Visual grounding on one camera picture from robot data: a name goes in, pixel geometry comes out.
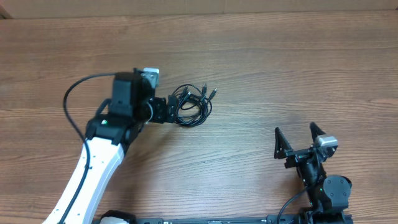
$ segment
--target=black cable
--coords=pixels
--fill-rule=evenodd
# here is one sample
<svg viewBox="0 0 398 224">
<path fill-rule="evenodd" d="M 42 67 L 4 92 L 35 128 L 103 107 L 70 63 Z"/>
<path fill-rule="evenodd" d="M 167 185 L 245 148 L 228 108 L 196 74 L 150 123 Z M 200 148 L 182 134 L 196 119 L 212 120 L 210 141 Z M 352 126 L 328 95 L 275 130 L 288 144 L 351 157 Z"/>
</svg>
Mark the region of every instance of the black cable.
<svg viewBox="0 0 398 224">
<path fill-rule="evenodd" d="M 315 158 L 317 160 L 317 169 L 318 169 L 318 177 L 317 177 L 317 181 L 315 181 L 315 183 L 318 183 L 318 181 L 321 179 L 321 175 L 319 174 L 321 172 L 321 162 L 319 161 L 319 157 L 318 157 L 318 153 L 317 151 L 315 151 Z"/>
<path fill-rule="evenodd" d="M 280 209 L 278 216 L 276 217 L 276 224 L 279 224 L 280 221 L 280 216 L 282 215 L 282 213 L 284 212 L 285 208 L 292 203 L 294 200 L 296 200 L 299 196 L 301 196 L 302 194 L 304 194 L 309 187 L 305 187 L 304 190 L 300 191 L 299 193 L 297 193 L 296 195 L 294 195 L 291 199 L 289 199 L 284 206 Z"/>
<path fill-rule="evenodd" d="M 70 209 L 73 206 L 73 203 L 75 203 L 75 200 L 77 198 L 77 196 L 79 195 L 79 192 L 81 190 L 81 188 L 83 187 L 83 184 L 85 182 L 87 173 L 88 173 L 88 169 L 90 168 L 90 149 L 88 148 L 88 144 L 87 141 L 83 135 L 83 133 L 80 131 L 80 129 L 78 128 L 78 126 L 76 125 L 76 123 L 73 121 L 72 117 L 69 115 L 68 109 L 67 109 L 67 99 L 68 99 L 68 95 L 69 93 L 73 90 L 73 88 L 75 88 L 77 85 L 79 85 L 80 83 L 89 80 L 91 78 L 96 78 L 96 77 L 105 77 L 105 76 L 112 76 L 114 75 L 114 73 L 101 73 L 101 74 L 96 74 L 96 75 L 89 75 L 85 78 L 82 78 L 81 80 L 78 80 L 77 82 L 75 82 L 71 87 L 69 87 L 69 89 L 66 91 L 65 96 L 63 96 L 63 112 L 65 113 L 65 116 L 67 117 L 69 123 L 72 125 L 72 127 L 74 128 L 74 130 L 78 133 L 80 139 L 83 141 L 85 148 L 86 148 L 86 153 L 87 153 L 87 159 L 86 159 L 86 166 L 85 166 L 85 171 L 83 173 L 83 176 L 81 177 L 79 186 L 76 189 L 75 194 L 73 195 L 72 199 L 69 202 L 69 205 L 67 207 L 67 209 L 65 210 L 65 212 L 63 213 L 61 220 L 59 221 L 59 223 L 64 223 L 65 219 L 68 216 L 68 213 L 70 211 Z"/>
<path fill-rule="evenodd" d="M 100 115 L 102 113 L 102 111 L 106 108 L 106 106 L 109 106 L 112 102 L 112 99 L 105 99 L 102 104 L 99 106 L 99 108 L 97 109 L 97 111 L 95 112 L 95 116 Z"/>
<path fill-rule="evenodd" d="M 196 89 L 196 91 L 199 92 L 199 95 L 193 94 L 188 91 L 189 86 Z M 206 90 L 206 84 L 204 84 L 202 91 L 200 91 L 195 85 L 192 84 L 184 84 L 174 90 L 172 96 L 175 96 L 178 99 L 177 117 L 175 120 L 177 124 L 185 127 L 195 127 L 206 121 L 207 117 L 209 117 L 213 109 L 211 99 L 216 95 L 217 88 L 211 92 L 208 98 L 206 97 Z M 192 105 L 188 108 L 184 108 L 184 105 L 186 103 L 191 103 Z M 180 110 L 185 111 L 195 107 L 198 108 L 198 111 L 196 113 L 185 116 L 180 115 Z"/>
</svg>

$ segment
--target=metal bracket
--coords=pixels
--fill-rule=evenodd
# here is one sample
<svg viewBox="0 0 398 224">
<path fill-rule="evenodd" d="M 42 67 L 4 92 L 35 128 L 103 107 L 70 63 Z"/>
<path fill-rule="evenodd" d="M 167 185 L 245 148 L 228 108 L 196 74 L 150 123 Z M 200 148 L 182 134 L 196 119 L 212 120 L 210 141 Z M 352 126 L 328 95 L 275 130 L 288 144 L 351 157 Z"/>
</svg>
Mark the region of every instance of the metal bracket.
<svg viewBox="0 0 398 224">
<path fill-rule="evenodd" d="M 159 69 L 158 68 L 144 68 L 141 76 L 146 78 L 151 87 L 155 89 L 159 86 Z"/>
</svg>

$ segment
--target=wooden table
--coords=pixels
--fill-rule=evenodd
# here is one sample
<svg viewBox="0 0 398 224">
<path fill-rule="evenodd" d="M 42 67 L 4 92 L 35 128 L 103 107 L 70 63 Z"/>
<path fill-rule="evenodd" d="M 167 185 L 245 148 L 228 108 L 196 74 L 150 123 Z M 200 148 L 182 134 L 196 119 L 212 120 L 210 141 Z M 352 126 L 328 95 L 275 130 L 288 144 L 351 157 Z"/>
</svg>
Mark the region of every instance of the wooden table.
<svg viewBox="0 0 398 224">
<path fill-rule="evenodd" d="M 302 184 L 273 158 L 274 128 L 300 149 L 315 121 L 339 140 L 324 166 L 352 180 L 355 222 L 397 223 L 398 11 L 0 21 L 0 223 L 42 222 L 76 166 L 82 142 L 63 115 L 65 90 L 132 67 L 160 68 L 157 96 L 184 83 L 219 92 L 201 126 L 146 127 L 97 215 L 275 214 Z M 111 82 L 73 91 L 81 128 Z"/>
</svg>

